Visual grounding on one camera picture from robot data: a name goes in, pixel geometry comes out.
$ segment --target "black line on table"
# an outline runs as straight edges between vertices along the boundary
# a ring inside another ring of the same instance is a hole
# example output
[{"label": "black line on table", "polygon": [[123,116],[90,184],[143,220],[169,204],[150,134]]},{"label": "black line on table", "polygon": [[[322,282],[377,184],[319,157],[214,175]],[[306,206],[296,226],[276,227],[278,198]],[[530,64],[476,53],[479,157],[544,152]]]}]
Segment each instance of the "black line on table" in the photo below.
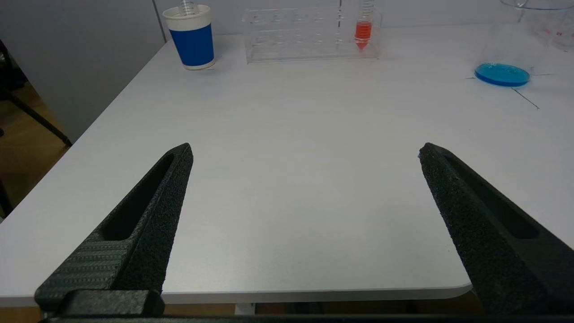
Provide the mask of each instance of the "black line on table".
[{"label": "black line on table", "polygon": [[539,107],[539,106],[535,105],[534,102],[528,100],[528,98],[525,97],[524,95],[522,95],[522,93],[518,92],[517,89],[515,89],[515,88],[512,88],[512,89],[514,90],[514,92],[518,93],[518,95],[520,95],[521,97],[523,97],[524,100],[527,100],[528,102],[530,102],[530,104],[532,104],[533,106],[535,106],[535,107],[536,107],[536,110],[540,110],[540,107]]}]

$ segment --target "blue label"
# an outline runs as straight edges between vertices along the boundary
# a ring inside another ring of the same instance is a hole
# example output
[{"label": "blue label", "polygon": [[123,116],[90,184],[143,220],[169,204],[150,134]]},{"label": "blue label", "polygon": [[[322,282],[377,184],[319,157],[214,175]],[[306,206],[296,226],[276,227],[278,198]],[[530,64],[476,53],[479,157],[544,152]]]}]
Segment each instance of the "blue label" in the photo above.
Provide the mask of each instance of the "blue label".
[{"label": "blue label", "polygon": [[214,40],[211,35],[211,24],[196,30],[177,32],[170,30],[173,42],[176,43],[181,62],[187,66],[199,66],[214,59]]}]

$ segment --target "white table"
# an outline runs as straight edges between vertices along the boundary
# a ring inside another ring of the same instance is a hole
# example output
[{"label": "white table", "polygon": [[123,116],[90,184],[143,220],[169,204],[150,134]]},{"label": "white table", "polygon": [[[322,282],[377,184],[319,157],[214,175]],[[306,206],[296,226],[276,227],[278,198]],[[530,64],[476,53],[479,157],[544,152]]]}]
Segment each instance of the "white table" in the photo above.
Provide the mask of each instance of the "white table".
[{"label": "white table", "polygon": [[379,60],[251,65],[241,36],[224,36],[218,62],[200,72],[167,43],[0,225],[0,306],[32,305],[40,283],[184,142],[195,163],[168,303],[465,293],[417,158],[426,142],[574,246],[574,57],[553,51],[548,66],[562,74],[520,89],[538,110],[472,79],[486,33],[388,29]]}]

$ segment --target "blue and white cup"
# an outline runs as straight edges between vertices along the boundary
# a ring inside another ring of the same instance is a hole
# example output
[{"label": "blue and white cup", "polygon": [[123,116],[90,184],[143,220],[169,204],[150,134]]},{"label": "blue and white cup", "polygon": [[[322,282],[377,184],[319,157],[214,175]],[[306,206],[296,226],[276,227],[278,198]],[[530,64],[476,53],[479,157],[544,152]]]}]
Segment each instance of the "blue and white cup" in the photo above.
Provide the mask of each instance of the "blue and white cup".
[{"label": "blue and white cup", "polygon": [[197,5],[197,14],[182,16],[179,7],[164,11],[173,42],[187,70],[202,70],[215,63],[210,8]]}]

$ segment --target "glass beaker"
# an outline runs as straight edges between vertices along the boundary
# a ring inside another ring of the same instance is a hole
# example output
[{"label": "glass beaker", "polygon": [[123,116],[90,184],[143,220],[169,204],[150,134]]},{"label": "glass beaker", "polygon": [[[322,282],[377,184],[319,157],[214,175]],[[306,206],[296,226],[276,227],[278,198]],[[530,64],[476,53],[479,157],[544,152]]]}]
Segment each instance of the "glass beaker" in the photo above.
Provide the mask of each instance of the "glass beaker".
[{"label": "glass beaker", "polygon": [[572,0],[501,0],[476,77],[501,86],[527,84],[572,7]]}]

